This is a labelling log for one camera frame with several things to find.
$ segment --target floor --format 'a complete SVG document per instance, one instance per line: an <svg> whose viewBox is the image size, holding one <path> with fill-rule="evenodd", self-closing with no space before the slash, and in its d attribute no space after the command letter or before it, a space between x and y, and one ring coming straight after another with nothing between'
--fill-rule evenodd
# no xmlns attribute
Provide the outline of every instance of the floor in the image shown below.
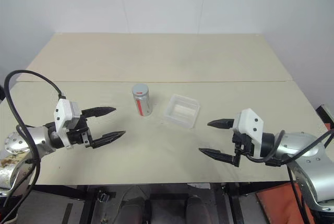
<svg viewBox="0 0 334 224"><path fill-rule="evenodd" d="M217 206L213 188L197 188L187 184L154 184L117 185L107 186L104 189L116 192L116 197L106 203L96 203L92 220L94 224L112 224L122 198L126 201L138 196L148 198L152 194L198 195L207 206L212 224L233 223L228 197L223 195ZM151 223L184 224L184 202L181 199L152 200ZM32 192L19 210L17 224L77 224L80 220L83 204L82 201L61 196ZM240 204L246 224L267 223L255 194L241 196Z"/></svg>

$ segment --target transparent plastic box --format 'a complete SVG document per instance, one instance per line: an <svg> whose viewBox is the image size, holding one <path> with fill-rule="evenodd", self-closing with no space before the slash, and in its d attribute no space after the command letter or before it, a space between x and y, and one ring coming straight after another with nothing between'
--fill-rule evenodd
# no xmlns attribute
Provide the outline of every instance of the transparent plastic box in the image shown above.
<svg viewBox="0 0 334 224"><path fill-rule="evenodd" d="M164 117L177 125L192 128L195 124L200 105L197 100L181 95L173 95Z"/></svg>

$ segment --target beige tabletop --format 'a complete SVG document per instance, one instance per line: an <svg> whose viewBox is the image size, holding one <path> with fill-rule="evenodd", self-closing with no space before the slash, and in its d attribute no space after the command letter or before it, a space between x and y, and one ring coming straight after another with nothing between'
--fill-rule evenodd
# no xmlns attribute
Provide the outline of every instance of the beige tabletop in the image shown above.
<svg viewBox="0 0 334 224"><path fill-rule="evenodd" d="M58 33L28 69L53 81L292 80L257 34Z"/></svg>
<svg viewBox="0 0 334 224"><path fill-rule="evenodd" d="M198 148L233 154L232 131L207 126L252 108L265 121L264 130L277 133L305 131L316 136L324 125L295 82L148 83L153 112L138 115L131 82L57 82L69 100L81 109L109 105L117 111L89 119L94 138L126 130L117 141L91 149L75 145L42 159L39 184L127 184L181 182L242 182L287 180L285 167L272 168L248 161L236 168L210 159ZM53 121L57 94L43 82L19 82L11 90L27 124ZM163 118L172 94L200 101L194 128L185 129ZM0 104L0 138L15 129L6 102ZM327 151L333 156L333 145Z"/></svg>
<svg viewBox="0 0 334 224"><path fill-rule="evenodd" d="M265 121L265 132L284 129L319 136L326 130L264 38L255 34L58 33L28 69L57 81L82 110L117 108L89 119L93 138L126 131L101 148L75 145L44 157L39 184L287 180L285 167L267 167L243 157L236 168L202 154L198 148L234 152L232 131L207 123L252 108ZM26 124L53 121L57 95L52 87L24 82L37 81L27 75L19 81L11 92ZM131 88L140 81L149 86L153 103L148 117L138 115L132 98ZM173 94L200 102L194 128L164 119ZM6 101L0 104L0 119L4 139L16 125ZM334 147L327 153L334 158Z"/></svg>

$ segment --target black cable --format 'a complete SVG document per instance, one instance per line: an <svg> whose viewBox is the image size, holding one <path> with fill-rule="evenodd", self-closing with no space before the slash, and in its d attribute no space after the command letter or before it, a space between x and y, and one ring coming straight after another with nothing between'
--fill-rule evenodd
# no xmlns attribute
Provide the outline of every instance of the black cable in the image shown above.
<svg viewBox="0 0 334 224"><path fill-rule="evenodd" d="M329 145L329 143L332 141L333 138L334 138L334 134L331 134L331 136L329 136L328 140L324 144L325 148Z"/></svg>
<svg viewBox="0 0 334 224"><path fill-rule="evenodd" d="M299 212L303 218L303 221L305 224L309 224L309 219L308 219L308 216L307 216L307 213L306 213L306 210L305 208L303 208L300 200L299 200L299 197L298 197L298 193L297 193L297 189L296 189L296 186L294 184L294 181L293 181L293 178L292 178L292 173L291 173L291 170L289 167L287 167L288 169L288 174L289 174L289 178L290 178L290 183L291 183L291 186L292 186L292 190L293 190L293 194L294 194L294 197L296 198L296 202L297 202L297 205L298 205L298 208L299 208Z"/></svg>
<svg viewBox="0 0 334 224"><path fill-rule="evenodd" d="M38 163L36 165L36 172L35 172L35 176L33 177L33 181L30 185L30 187L28 188L26 194L22 197L22 199L11 209L11 211L2 219L2 221L0 222L0 224L4 224L5 221L8 219L9 216L11 216L11 214L19 207L21 206L21 204L25 201L25 199L28 197L28 195L30 194L30 192L32 191L33 189L33 186L36 184L37 182L37 179L38 179L38 175L40 174L40 171L41 171L41 164Z"/></svg>
<svg viewBox="0 0 334 224"><path fill-rule="evenodd" d="M16 131L18 132L18 134L27 142L27 137L24 135L24 133L21 131L20 129L20 125L16 126ZM31 166L31 169L27 172L27 174L25 176L22 177L21 181L19 183L17 183L12 190L10 191L10 193L7 195L6 200L3 204L3 207L7 207L9 204L9 199L12 197L12 195L14 194L15 190L21 186L21 184L23 183L23 181L25 181L34 171L34 169L36 168L36 163L33 163Z"/></svg>
<svg viewBox="0 0 334 224"><path fill-rule="evenodd" d="M294 161L294 160L298 159L299 157L303 156L306 152L308 152L310 149L314 148L316 145L318 145L320 142L322 142L330 134L334 134L334 129L331 129L331 130L325 132L323 135L321 135L319 138L317 138L314 142L309 144L307 147L305 147L303 150L301 150L295 156L282 161L281 165L288 164L291 161Z"/></svg>
<svg viewBox="0 0 334 224"><path fill-rule="evenodd" d="M306 206L305 206L305 200L304 200L303 195L302 195L302 208L304 209L305 214L307 215L307 212L306 212Z"/></svg>
<svg viewBox="0 0 334 224"><path fill-rule="evenodd" d="M40 162L41 162L41 159L40 159L40 156L39 156L39 153L38 153L38 149L37 149L37 146L29 132L29 130L27 129L26 125L24 124L22 118L20 117L19 113L17 112L16 108L15 108L15 105L14 105L14 102L11 98L11 95L10 95L10 90L9 90L9 82L10 82L10 79L16 75L16 74L22 74L22 73L27 73L27 74L32 74L32 75L35 75L37 77L40 77L41 79L45 80L47 83L49 83L51 86L54 87L54 89L58 92L58 97L59 98L65 98L62 94L62 91L59 89L59 87L53 83L52 81L50 81L49 79L47 79L46 77L44 77L43 75L41 74L38 74L36 72L33 72L33 71L29 71L29 70L15 70L11 73L9 73L6 78L5 78L5 84L4 84L4 91L5 91L5 96L7 98L7 103L8 103L8 106L13 114L13 116L15 117L16 121L18 122L19 126L21 127L22 131L20 130L19 131L19 134L21 133L22 135L22 138L25 139L29 149L30 149L30 152L31 152L31 155L32 155L32 169L19 181L19 183L15 186L15 188L13 188L13 190L10 192L10 194L7 196L7 199L5 201L5 205L7 206L8 204L8 201L10 199L10 197L13 195L14 191L23 183L23 181L25 181L28 176L34 171L34 169L36 170L35 171L35 176L33 178L33 181L31 183L31 186L29 187L29 189L27 190L26 194L22 197L22 199L12 208L12 210L9 212L8 215L6 215L2 221L0 222L0 224L3 224L5 222L5 220L11 215L11 213L13 213L21 204L22 202L28 197L29 193L31 192L33 186L36 184L37 182L37 179L38 179L38 176L39 176L39 173L40 173Z"/></svg>
<svg viewBox="0 0 334 224"><path fill-rule="evenodd" d="M0 100L4 100L5 98L6 98L5 91L2 88L2 86L0 86Z"/></svg>
<svg viewBox="0 0 334 224"><path fill-rule="evenodd" d="M263 163L263 162L267 162L269 161L276 153L278 147L280 146L281 144L281 141L282 141L282 138L285 134L285 131L282 130L280 132L280 134L278 135L278 138L273 146L273 148L271 149L271 151L269 152L269 154L267 156L265 156L264 158L260 158L260 159L255 159L253 158L252 156L250 155L246 155L246 157L248 158L248 160L252 161L252 162L256 162L256 163Z"/></svg>

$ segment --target metal table frame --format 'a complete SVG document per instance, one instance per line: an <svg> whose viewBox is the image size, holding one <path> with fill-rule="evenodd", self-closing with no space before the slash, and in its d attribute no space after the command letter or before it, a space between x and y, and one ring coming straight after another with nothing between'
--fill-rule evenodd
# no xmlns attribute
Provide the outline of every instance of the metal table frame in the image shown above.
<svg viewBox="0 0 334 224"><path fill-rule="evenodd" d="M272 187L276 187L282 184L288 183L288 181L279 182L251 182L251 183L211 183L211 188L214 191L214 197L217 205L217 213L219 223L226 223L228 217L225 215L223 209L225 209L224 195L229 197L232 217L234 224L243 224L244 219L239 202L240 195L247 195L249 193L266 190ZM72 199L85 201L84 207L81 213L81 219L79 224L91 224L94 208L98 196L100 193L99 186L84 186L80 185L77 188L71 188L61 185L35 185L33 188L35 191L50 193L54 195L64 196ZM115 193L108 192L113 198ZM184 199L188 197L187 194L151 194L150 199Z"/></svg>

